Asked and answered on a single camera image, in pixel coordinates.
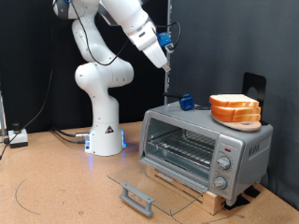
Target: oven handle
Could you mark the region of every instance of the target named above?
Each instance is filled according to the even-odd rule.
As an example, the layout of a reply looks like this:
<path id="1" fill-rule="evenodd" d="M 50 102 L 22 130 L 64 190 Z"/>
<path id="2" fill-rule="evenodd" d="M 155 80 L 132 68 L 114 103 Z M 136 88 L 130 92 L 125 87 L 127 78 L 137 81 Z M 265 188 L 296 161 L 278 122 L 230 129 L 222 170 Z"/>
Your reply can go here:
<path id="1" fill-rule="evenodd" d="M 143 213 L 144 215 L 151 217 L 153 212 L 151 211 L 151 204 L 155 201 L 153 198 L 148 196 L 147 194 L 141 192 L 139 189 L 134 188 L 132 185 L 128 183 L 121 184 L 123 187 L 123 192 L 121 194 L 121 198 L 130 204 L 134 209 L 138 210 L 139 212 Z M 132 192 L 137 197 L 141 198 L 146 202 L 146 206 L 142 206 L 140 203 L 137 203 L 133 199 L 129 197 L 129 191 Z"/>

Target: table surface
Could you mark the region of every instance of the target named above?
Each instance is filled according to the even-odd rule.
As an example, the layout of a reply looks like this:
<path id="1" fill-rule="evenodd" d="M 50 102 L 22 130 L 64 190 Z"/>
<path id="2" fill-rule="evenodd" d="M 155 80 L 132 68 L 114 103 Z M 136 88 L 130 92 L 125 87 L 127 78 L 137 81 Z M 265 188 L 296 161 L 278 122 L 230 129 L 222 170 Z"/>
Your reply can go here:
<path id="1" fill-rule="evenodd" d="M 137 162 L 142 122 L 121 124 L 128 147 L 112 157 L 87 154 L 83 145 L 53 133 L 30 133 L 29 147 L 7 149 L 0 161 L 1 223 L 299 223 L 296 209 L 261 185 L 250 204 L 212 216 L 191 204 L 174 216 L 153 207 L 138 213 L 107 176 Z M 85 132 L 89 128 L 68 130 Z"/>

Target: oven control knob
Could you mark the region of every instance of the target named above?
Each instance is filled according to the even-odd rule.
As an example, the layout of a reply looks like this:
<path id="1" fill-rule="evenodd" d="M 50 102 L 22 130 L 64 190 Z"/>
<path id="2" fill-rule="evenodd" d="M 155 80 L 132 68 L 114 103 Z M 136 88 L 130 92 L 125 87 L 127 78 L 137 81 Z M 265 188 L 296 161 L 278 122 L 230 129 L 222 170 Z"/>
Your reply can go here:
<path id="1" fill-rule="evenodd" d="M 213 186 L 218 189 L 225 189 L 226 188 L 226 180 L 223 177 L 218 176 L 215 179 Z"/>
<path id="2" fill-rule="evenodd" d="M 227 157 L 221 157 L 217 160 L 217 164 L 223 169 L 227 170 L 231 166 L 231 162 Z"/>

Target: black backdrop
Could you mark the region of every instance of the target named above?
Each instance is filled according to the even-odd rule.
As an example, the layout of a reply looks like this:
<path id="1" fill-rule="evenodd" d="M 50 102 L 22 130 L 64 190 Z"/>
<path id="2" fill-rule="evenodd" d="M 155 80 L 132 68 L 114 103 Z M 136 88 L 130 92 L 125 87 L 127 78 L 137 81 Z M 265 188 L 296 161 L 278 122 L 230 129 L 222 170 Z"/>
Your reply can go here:
<path id="1" fill-rule="evenodd" d="M 241 93 L 245 72 L 266 77 L 263 119 L 274 135 L 263 184 L 299 209 L 299 1 L 172 2 L 183 33 L 170 91 L 209 105 L 211 94 Z"/>
<path id="2" fill-rule="evenodd" d="M 143 8 L 156 24 L 167 22 L 167 0 L 151 0 Z M 7 127 L 32 119 L 46 96 L 53 60 L 50 95 L 41 115 L 27 128 L 42 132 L 93 124 L 89 96 L 75 81 L 75 71 L 86 63 L 72 34 L 72 22 L 56 17 L 51 0 L 2 1 L 0 7 L 0 74 Z M 119 27 L 110 27 L 99 17 L 96 25 L 114 52 L 127 37 Z M 54 46 L 51 43 L 51 30 Z M 140 121 L 146 110 L 164 103 L 164 70 L 157 69 L 130 42 L 120 55 L 132 64 L 135 78 L 127 86 L 110 89 L 120 103 L 120 122 Z"/>

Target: bread slice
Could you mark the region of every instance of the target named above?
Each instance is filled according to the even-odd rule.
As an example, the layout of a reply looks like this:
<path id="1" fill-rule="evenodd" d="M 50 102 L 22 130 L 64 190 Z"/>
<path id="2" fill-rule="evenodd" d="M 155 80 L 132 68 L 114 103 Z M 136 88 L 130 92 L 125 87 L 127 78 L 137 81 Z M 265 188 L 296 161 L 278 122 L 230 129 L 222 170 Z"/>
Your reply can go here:
<path id="1" fill-rule="evenodd" d="M 211 111 L 223 115 L 226 117 L 233 117 L 233 116 L 241 116 L 241 115 L 248 115 L 248 114 L 261 114 L 262 109 L 260 107 L 221 107 L 212 105 Z"/>
<path id="2" fill-rule="evenodd" d="M 209 102 L 221 107 L 259 107 L 259 102 L 243 94 L 211 95 Z"/>
<path id="3" fill-rule="evenodd" d="M 243 122 L 243 121 L 250 121 L 250 120 L 260 120 L 261 115 L 259 114 L 249 114 L 249 115 L 242 115 L 242 116 L 234 116 L 234 117 L 227 117 L 220 114 L 217 114 L 211 111 L 211 116 L 214 119 L 218 119 L 224 122 Z"/>

